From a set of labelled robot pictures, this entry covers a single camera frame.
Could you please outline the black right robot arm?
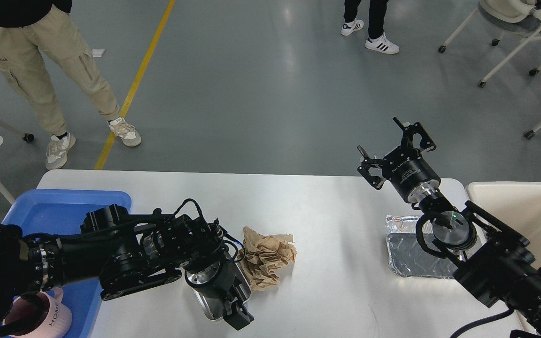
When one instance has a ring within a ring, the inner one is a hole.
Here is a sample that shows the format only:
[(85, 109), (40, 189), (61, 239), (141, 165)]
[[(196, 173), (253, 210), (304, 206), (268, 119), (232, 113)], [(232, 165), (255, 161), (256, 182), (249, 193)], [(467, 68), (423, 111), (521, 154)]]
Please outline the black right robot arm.
[(541, 267), (532, 267), (529, 239), (472, 201), (466, 201), (463, 210), (452, 205), (439, 189), (441, 178), (423, 158), (436, 149), (431, 137), (419, 122), (394, 121), (403, 132), (400, 145), (381, 159), (358, 146), (358, 172), (376, 190), (391, 182), (404, 202), (422, 212), (415, 224), (419, 246), (454, 263), (455, 280), (474, 298), (487, 307), (497, 301), (507, 306), (505, 312), (464, 325), (452, 336), (519, 312), (535, 334), (513, 330), (510, 336), (541, 338)]

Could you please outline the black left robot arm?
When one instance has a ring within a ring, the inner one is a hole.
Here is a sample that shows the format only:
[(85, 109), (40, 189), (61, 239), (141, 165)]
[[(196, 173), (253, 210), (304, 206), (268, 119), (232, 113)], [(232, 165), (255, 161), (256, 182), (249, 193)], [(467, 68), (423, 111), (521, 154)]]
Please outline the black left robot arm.
[(108, 301), (183, 277), (235, 330), (248, 326), (254, 317), (245, 305), (251, 289), (238, 267), (240, 243), (195, 208), (197, 218), (159, 208), (132, 215), (111, 205), (86, 214), (74, 235), (24, 235), (18, 225), (0, 224), (0, 337), (39, 318), (39, 292), (95, 278)]

